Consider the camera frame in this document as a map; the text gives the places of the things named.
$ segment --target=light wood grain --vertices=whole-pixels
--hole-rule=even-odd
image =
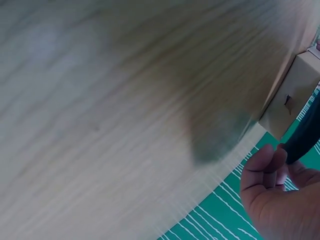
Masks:
[[[157,237],[318,23],[317,0],[0,1],[0,239]]]

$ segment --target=finger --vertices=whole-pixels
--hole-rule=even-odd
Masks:
[[[271,162],[264,169],[263,185],[266,189],[274,188],[276,185],[283,184],[283,182],[277,183],[277,176],[278,170],[285,165],[286,159],[287,152],[285,150],[278,148],[274,152]]]
[[[288,176],[288,167],[284,164],[280,169],[276,171],[275,185],[283,185]]]
[[[279,189],[279,190],[281,190],[281,191],[283,191],[283,192],[286,191],[286,187],[285,187],[284,184],[275,185],[275,188],[276,188],[276,189]]]
[[[277,146],[276,146],[276,149],[283,149],[285,146],[284,143],[279,143]]]
[[[288,171],[289,178],[299,189],[320,182],[320,171],[306,168],[300,161],[289,165]]]
[[[266,191],[263,185],[264,170],[273,158],[274,149],[270,144],[256,152],[244,165],[240,180],[240,197],[245,209],[261,193]]]

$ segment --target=white stripe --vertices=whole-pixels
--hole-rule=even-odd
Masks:
[[[175,234],[173,231],[171,231],[171,229],[169,229],[169,232],[175,236],[177,239],[182,240],[177,234]]]
[[[170,240],[170,238],[168,238],[166,234],[163,234],[162,236],[165,237],[167,240]]]
[[[182,227],[182,228],[183,228],[188,234],[190,234],[194,239],[199,240],[198,238],[196,238],[196,236],[195,236],[192,232],[189,231],[188,228],[186,228],[185,226],[183,226],[180,222],[178,222],[178,225],[179,225],[180,227]]]
[[[197,222],[190,214],[189,214],[189,217],[196,223],[196,224],[198,224],[199,225],[199,227],[206,233],[206,234],[208,234],[211,238],[213,238],[213,236],[203,227],[203,226],[201,226],[201,224],[199,224],[199,222]]]
[[[256,239],[254,236],[252,236],[250,233],[248,233],[247,231],[241,229],[241,228],[238,228],[238,230],[240,230],[241,232],[243,232],[244,234],[248,235],[249,237],[253,238],[254,240],[258,240]]]
[[[290,178],[287,178],[287,182],[292,187],[292,190],[298,190],[298,188],[296,187],[296,185],[294,185]]]
[[[285,190],[289,190],[289,191],[294,190],[294,189],[292,189],[291,186],[288,185],[287,182],[284,183],[284,186],[285,186]]]
[[[221,184],[219,185],[219,187],[221,187],[236,203],[238,203],[241,207],[243,207],[243,205],[229,191],[227,191]]]
[[[202,218],[206,224],[208,224],[217,234],[219,234],[224,240],[228,240],[218,229],[211,225],[201,214],[199,214],[196,210],[193,210],[200,218]]]
[[[189,221],[189,219],[187,218],[188,216],[191,217],[191,216],[188,214],[187,216],[185,216],[184,220],[186,220],[190,225],[192,225],[202,236],[205,237],[205,239],[209,240],[209,238],[207,238],[206,235],[204,235],[204,234],[202,233],[202,231],[200,231],[200,229],[197,228],[196,225],[194,225],[191,221]]]
[[[286,181],[286,184],[288,186],[288,188],[290,190],[298,190],[293,184],[291,184],[291,182],[289,182],[288,180]]]
[[[233,190],[232,187],[230,187],[225,181],[223,181],[223,183],[225,184],[225,186],[226,186],[228,189],[230,189],[231,192],[234,193],[234,195],[236,195],[236,196],[238,197],[238,199],[241,200],[241,197],[239,196],[239,194],[238,194],[235,190]]]
[[[284,183],[287,185],[288,188],[290,188],[291,190],[294,190],[294,186],[289,182],[289,178],[287,177],[284,181]]]
[[[318,143],[316,143],[314,145],[314,149],[316,150],[316,152],[318,153],[318,155],[320,155],[320,147],[318,146]]]
[[[239,177],[237,174],[235,174],[234,171],[232,171],[231,173],[232,173],[233,175],[235,175],[235,176],[240,180],[240,177]]]
[[[242,170],[245,166],[242,163],[239,163],[238,167]]]
[[[215,219],[212,215],[210,215],[206,210],[204,210],[201,206],[198,206],[199,209],[201,209],[206,215],[208,215],[212,220],[214,220],[217,224],[219,224],[221,227],[223,227],[223,229],[225,229],[230,235],[232,235],[235,239],[240,240],[238,236],[236,236],[232,231],[230,231],[228,228],[225,227],[225,225],[223,225],[220,221],[218,221],[217,219]]]
[[[175,206],[175,204],[173,204],[172,202],[170,202],[170,204],[171,204],[174,208],[177,209],[177,211],[178,211],[179,214],[181,214],[179,208],[178,208],[177,206]],[[183,228],[187,233],[189,233],[193,238],[198,239],[198,238],[196,238],[196,236],[195,236],[192,232],[189,231],[189,229],[187,229],[185,226],[183,226],[183,225],[180,223],[180,221],[175,218],[174,215],[172,215],[172,216],[173,216],[173,219],[177,222],[177,224],[178,224],[180,227],[182,227],[182,228]]]
[[[247,223],[252,229],[254,229],[256,232],[258,232],[254,226],[250,222],[248,222],[243,216],[241,216],[236,210],[234,210],[225,200],[223,200],[218,194],[216,194],[214,191],[212,192],[221,202],[223,202],[225,205],[227,205],[232,212],[237,214],[245,223]]]

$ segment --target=hand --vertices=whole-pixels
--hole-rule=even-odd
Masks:
[[[320,239],[320,172],[265,145],[245,164],[240,196],[259,233],[270,240]],[[287,175],[299,188],[285,191]]]

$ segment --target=black handle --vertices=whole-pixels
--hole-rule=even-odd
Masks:
[[[320,139],[320,94],[302,118],[298,127],[284,144],[288,156],[287,164],[293,164],[312,149]]]

